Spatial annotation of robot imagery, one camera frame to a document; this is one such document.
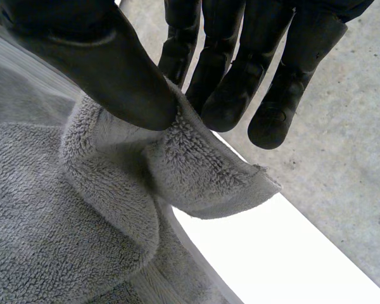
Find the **white surface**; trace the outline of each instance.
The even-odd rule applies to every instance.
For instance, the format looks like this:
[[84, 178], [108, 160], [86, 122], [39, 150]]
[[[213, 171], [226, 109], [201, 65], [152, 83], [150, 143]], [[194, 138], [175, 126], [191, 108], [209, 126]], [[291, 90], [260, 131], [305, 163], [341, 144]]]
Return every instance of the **white surface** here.
[[217, 220], [174, 213], [245, 304], [380, 304], [380, 289], [281, 194]]

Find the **gray towel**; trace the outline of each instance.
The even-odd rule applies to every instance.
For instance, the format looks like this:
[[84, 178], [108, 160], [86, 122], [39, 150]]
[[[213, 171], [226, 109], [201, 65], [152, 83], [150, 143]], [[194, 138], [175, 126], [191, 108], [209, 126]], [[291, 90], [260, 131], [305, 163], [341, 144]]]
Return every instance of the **gray towel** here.
[[140, 129], [0, 37], [0, 303], [240, 303], [171, 206], [226, 217], [279, 186], [170, 86], [173, 126]]

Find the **black glove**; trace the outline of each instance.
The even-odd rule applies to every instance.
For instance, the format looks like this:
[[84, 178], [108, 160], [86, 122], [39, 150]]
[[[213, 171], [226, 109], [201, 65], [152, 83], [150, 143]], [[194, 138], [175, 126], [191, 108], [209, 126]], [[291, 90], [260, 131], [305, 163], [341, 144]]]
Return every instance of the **black glove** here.
[[[361, 14], [371, 2], [165, 0], [169, 31], [159, 68], [178, 86], [183, 84], [196, 46], [202, 7], [205, 46], [186, 96], [207, 127], [227, 132], [249, 106], [291, 23], [272, 85], [248, 128], [252, 143], [273, 149], [286, 138], [317, 65], [346, 32], [343, 21]], [[242, 17], [239, 52], [228, 71]]]
[[[291, 22], [272, 85], [248, 129], [254, 144], [273, 149], [284, 141], [317, 65], [345, 33], [344, 22], [371, 2], [165, 0], [169, 31], [159, 68], [182, 85], [202, 6], [205, 47], [186, 95], [207, 127], [226, 132], [247, 109]], [[227, 73], [242, 17], [239, 52]], [[173, 121], [175, 101], [165, 80], [112, 0], [0, 0], [0, 20], [115, 116], [153, 130]]]

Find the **gray concrete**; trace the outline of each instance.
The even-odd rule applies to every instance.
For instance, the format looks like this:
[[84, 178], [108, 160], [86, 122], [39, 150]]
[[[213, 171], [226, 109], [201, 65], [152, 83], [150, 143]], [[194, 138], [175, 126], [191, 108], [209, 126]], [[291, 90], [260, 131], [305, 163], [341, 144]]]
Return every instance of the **gray concrete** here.
[[[123, 10], [158, 61], [163, 1], [126, 0]], [[270, 167], [283, 195], [380, 286], [380, 0], [349, 28], [318, 68], [279, 149], [254, 147], [246, 129], [284, 41], [243, 120], [222, 135], [249, 162]]]

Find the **glove finger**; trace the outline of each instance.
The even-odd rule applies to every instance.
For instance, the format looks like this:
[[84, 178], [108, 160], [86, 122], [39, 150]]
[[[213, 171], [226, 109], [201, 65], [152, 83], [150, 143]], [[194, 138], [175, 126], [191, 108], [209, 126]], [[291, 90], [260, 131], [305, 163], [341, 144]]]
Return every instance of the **glove finger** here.
[[346, 32], [331, 13], [297, 10], [272, 85], [252, 118], [249, 139], [263, 149], [280, 146], [320, 61]]
[[183, 86], [196, 48], [200, 11], [201, 0], [165, 0], [169, 28], [158, 67], [179, 87]]
[[238, 124], [293, 15], [293, 8], [277, 1], [247, 0], [239, 52], [203, 107], [201, 117], [207, 127], [227, 132]]
[[176, 100], [117, 6], [92, 27], [86, 27], [90, 19], [73, 29], [67, 29], [65, 19], [55, 27], [55, 22], [40, 20], [33, 26], [17, 24], [2, 7], [0, 20], [19, 44], [64, 73], [114, 116], [150, 130], [167, 129], [174, 121]]
[[229, 68], [243, 11], [242, 0], [203, 0], [206, 39], [186, 92], [187, 98], [199, 114]]

